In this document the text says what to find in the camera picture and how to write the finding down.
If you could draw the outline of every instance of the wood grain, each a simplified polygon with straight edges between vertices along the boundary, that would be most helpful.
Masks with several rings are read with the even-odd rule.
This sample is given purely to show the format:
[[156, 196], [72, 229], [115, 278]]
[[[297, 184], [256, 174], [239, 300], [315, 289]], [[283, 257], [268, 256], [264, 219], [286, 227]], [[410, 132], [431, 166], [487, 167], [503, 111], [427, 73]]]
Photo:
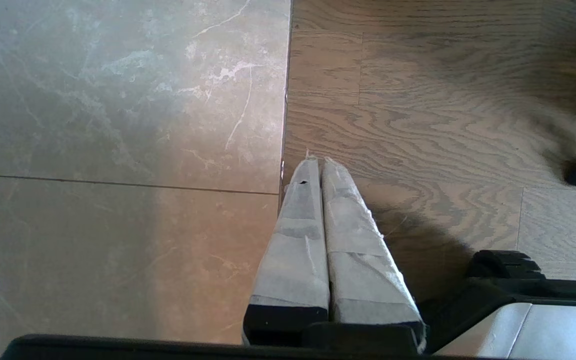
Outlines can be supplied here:
[[537, 34], [542, 0], [296, 0], [293, 27], [345, 32]]
[[357, 104], [361, 57], [361, 34], [294, 30], [288, 100]]
[[345, 164], [417, 300], [480, 249], [576, 277], [576, 0], [295, 0], [293, 25], [362, 34], [361, 61], [358, 88], [334, 83], [358, 103], [317, 90], [322, 61], [290, 64], [313, 91], [288, 98], [286, 176], [307, 150]]

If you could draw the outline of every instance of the wooden floor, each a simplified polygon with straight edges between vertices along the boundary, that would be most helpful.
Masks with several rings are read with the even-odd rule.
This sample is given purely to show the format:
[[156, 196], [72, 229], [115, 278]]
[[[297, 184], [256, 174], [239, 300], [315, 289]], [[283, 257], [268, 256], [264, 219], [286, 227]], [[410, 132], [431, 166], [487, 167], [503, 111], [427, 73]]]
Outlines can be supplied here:
[[473, 251], [576, 280], [576, 0], [294, 0], [285, 178], [345, 164], [417, 300]]

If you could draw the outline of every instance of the marble tile floor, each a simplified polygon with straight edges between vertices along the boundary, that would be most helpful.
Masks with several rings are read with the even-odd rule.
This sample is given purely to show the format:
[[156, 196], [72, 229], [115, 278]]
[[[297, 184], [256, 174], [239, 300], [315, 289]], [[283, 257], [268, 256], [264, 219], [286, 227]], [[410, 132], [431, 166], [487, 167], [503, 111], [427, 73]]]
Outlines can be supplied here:
[[274, 227], [290, 0], [0, 0], [0, 355], [237, 343]]

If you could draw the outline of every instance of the gray marble tile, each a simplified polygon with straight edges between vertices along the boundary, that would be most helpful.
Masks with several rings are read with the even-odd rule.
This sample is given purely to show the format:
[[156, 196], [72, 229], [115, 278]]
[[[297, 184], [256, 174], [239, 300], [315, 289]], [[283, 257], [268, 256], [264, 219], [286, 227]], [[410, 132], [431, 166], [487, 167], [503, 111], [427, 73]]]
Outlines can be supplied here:
[[0, 174], [277, 192], [290, 0], [0, 0]]
[[0, 355], [27, 333], [237, 343], [277, 196], [0, 178]]

